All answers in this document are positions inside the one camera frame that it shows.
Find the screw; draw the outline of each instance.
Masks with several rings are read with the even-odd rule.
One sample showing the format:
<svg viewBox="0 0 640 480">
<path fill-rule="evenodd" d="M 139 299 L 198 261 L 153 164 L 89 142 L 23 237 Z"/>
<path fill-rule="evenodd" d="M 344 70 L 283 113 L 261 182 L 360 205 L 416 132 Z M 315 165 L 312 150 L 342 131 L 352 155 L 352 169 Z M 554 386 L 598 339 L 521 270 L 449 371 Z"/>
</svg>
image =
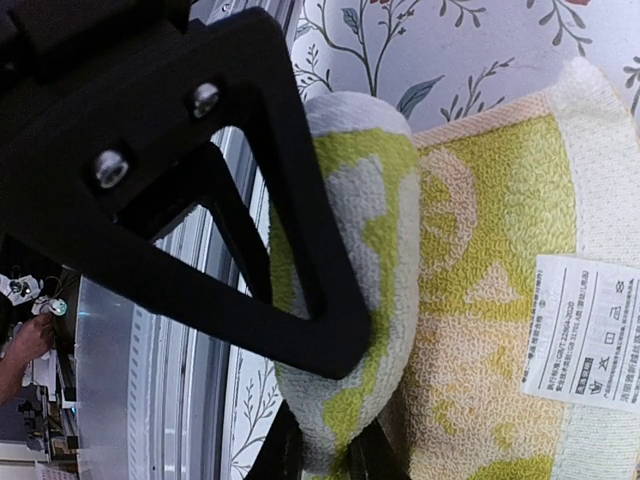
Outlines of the screw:
<svg viewBox="0 0 640 480">
<path fill-rule="evenodd" d="M 212 83 L 203 83 L 193 92 L 193 115 L 202 118 L 218 103 L 220 92 Z"/>
<path fill-rule="evenodd" d="M 11 282 L 9 282 L 9 288 L 11 289 L 11 293 L 20 293 L 22 291 L 22 285 L 17 280 L 11 280 Z"/>
<path fill-rule="evenodd" d="M 120 152 L 105 150 L 94 163 L 98 185 L 105 190 L 115 187 L 129 171 L 129 164 Z"/>
</svg>

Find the towel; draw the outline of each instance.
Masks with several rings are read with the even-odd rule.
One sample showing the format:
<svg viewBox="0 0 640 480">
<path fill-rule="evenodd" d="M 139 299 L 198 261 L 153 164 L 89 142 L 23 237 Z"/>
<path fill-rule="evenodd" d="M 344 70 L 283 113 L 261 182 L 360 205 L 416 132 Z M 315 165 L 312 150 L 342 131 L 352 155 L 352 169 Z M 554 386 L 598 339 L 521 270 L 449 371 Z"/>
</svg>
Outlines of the towel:
<svg viewBox="0 0 640 480">
<path fill-rule="evenodd" d="M 586 60 L 414 136 L 415 347 L 384 420 L 413 480 L 629 480 L 640 416 L 521 393 L 538 254 L 640 267 L 640 147 Z"/>
<path fill-rule="evenodd" d="M 368 95 L 335 93 L 305 106 L 329 203 L 372 317 L 371 344 L 342 380 L 277 365 L 303 433 L 305 478 L 348 478 L 350 441 L 378 415 L 409 358 L 418 315 L 417 151 L 404 117 Z M 274 304 L 306 317 L 291 253 L 271 216 Z"/>
</svg>

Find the wallpaper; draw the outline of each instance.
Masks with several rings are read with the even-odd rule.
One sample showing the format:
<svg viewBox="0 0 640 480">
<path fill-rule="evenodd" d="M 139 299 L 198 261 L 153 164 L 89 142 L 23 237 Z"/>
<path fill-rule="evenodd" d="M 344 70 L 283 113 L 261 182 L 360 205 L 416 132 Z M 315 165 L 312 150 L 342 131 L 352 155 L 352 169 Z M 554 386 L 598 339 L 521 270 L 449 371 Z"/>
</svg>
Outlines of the wallpaper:
<svg viewBox="0 0 640 480">
<path fill-rule="evenodd" d="M 306 0 L 292 60 L 303 98 L 369 93 L 421 131 L 545 88 L 577 55 L 640 120 L 638 0 Z M 252 213 L 264 232 L 267 203 L 257 188 Z M 236 350 L 230 378 L 227 471 L 240 480 L 280 396 L 272 365 L 253 354 Z"/>
</svg>

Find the person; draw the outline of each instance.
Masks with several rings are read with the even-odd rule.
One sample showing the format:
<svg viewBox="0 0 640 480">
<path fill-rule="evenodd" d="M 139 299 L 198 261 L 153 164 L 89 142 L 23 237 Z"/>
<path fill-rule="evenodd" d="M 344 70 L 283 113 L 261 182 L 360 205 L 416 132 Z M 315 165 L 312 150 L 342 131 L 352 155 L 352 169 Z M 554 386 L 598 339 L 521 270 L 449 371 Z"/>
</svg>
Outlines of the person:
<svg viewBox="0 0 640 480">
<path fill-rule="evenodd" d="M 0 360 L 0 405 L 20 393 L 27 365 L 51 350 L 54 340 L 53 315 L 45 313 L 26 322 Z"/>
</svg>

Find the towel label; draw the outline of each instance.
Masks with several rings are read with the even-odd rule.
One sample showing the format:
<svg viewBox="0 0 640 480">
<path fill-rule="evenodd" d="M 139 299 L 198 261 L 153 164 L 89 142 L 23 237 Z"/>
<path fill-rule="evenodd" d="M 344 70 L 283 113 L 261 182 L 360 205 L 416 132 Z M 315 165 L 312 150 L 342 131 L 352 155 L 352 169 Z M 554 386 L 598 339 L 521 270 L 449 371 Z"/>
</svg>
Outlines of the towel label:
<svg viewBox="0 0 640 480">
<path fill-rule="evenodd" d="M 640 270 L 538 257 L 522 391 L 640 413 Z"/>
</svg>

